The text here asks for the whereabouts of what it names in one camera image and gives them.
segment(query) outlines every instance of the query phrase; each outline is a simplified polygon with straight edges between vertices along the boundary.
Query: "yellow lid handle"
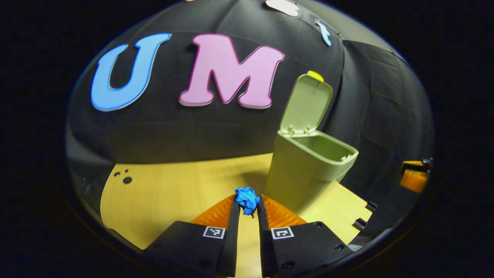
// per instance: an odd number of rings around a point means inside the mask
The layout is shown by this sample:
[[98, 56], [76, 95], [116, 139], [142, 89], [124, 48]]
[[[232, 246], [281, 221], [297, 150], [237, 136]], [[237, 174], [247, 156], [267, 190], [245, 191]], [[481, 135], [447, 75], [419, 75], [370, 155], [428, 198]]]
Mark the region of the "yellow lid handle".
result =
[[316, 80], [318, 80], [318, 81], [320, 81], [320, 82], [324, 82], [324, 78], [319, 73], [317, 73], [315, 71], [312, 71], [311, 70], [311, 71], [309, 71], [307, 73], [307, 75], [310, 76], [310, 77], [312, 77], [312, 78], [314, 78], [314, 79], [316, 79]]

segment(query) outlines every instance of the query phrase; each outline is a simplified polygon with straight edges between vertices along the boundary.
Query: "white foam shape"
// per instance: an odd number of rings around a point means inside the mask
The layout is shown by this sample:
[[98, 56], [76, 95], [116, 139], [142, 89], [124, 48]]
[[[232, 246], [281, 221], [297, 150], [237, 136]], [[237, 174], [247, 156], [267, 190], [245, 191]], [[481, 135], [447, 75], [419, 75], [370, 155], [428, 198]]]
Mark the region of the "white foam shape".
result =
[[297, 5], [287, 0], [266, 0], [266, 5], [290, 16], [298, 16]]

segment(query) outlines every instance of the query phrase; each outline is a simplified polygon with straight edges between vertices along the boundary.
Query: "black clip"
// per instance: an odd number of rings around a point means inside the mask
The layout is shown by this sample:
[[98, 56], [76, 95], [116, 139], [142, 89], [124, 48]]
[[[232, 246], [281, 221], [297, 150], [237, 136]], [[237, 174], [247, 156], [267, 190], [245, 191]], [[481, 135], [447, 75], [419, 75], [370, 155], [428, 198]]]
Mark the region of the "black clip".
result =
[[377, 209], [377, 205], [372, 202], [367, 202], [366, 209], [375, 212], [375, 210]]
[[355, 223], [352, 226], [362, 231], [367, 226], [367, 222], [364, 219], [359, 218], [355, 220]]

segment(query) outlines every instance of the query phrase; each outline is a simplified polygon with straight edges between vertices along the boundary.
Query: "screw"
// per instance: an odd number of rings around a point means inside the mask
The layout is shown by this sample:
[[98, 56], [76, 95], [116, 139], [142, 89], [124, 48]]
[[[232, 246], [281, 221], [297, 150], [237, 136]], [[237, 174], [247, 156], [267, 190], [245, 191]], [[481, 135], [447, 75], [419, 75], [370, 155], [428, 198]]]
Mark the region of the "screw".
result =
[[294, 265], [295, 265], [295, 263], [294, 263], [294, 262], [286, 262], [286, 263], [283, 263], [283, 264], [281, 265], [281, 268], [283, 268], [283, 269], [290, 269], [290, 268], [292, 268]]

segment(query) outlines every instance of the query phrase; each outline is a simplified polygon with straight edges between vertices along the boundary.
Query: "orange gripper pad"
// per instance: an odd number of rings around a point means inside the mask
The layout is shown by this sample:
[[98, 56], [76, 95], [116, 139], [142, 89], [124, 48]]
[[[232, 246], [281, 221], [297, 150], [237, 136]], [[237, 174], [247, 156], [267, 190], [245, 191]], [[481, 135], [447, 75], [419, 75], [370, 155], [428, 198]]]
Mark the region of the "orange gripper pad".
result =
[[411, 165], [424, 166], [424, 163], [422, 161], [403, 161], [403, 164], [405, 163]]
[[424, 190], [428, 179], [429, 175], [427, 173], [405, 170], [400, 185], [413, 192], [420, 193]]
[[235, 194], [223, 199], [191, 221], [193, 224], [228, 229]]
[[296, 215], [284, 205], [269, 198], [268, 196], [262, 195], [262, 200], [264, 201], [264, 209], [266, 210], [266, 218], [268, 220], [269, 229], [295, 226], [307, 223], [300, 216]]

